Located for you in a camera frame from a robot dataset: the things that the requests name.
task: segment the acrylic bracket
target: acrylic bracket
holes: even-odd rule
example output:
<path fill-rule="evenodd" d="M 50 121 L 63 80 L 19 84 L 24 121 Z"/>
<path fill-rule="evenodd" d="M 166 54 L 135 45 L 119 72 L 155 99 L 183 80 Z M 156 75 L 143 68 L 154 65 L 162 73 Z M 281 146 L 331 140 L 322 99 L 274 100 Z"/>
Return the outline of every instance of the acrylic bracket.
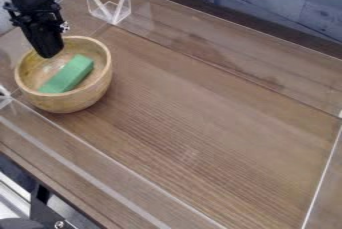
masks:
<path fill-rule="evenodd" d="M 87 0 L 88 10 L 94 17 L 104 20 L 112 25 L 118 25 L 131 14 L 131 0 L 119 0 L 119 3 L 100 0 Z"/>

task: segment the green object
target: green object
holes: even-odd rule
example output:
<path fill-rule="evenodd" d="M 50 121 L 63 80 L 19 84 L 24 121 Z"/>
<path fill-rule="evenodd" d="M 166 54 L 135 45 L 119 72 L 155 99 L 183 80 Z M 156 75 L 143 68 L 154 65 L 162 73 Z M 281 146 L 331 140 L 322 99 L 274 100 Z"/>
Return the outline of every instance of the green object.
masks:
<path fill-rule="evenodd" d="M 63 93 L 72 90 L 94 69 L 94 61 L 83 55 L 75 55 L 60 71 L 39 88 L 42 93 Z"/>

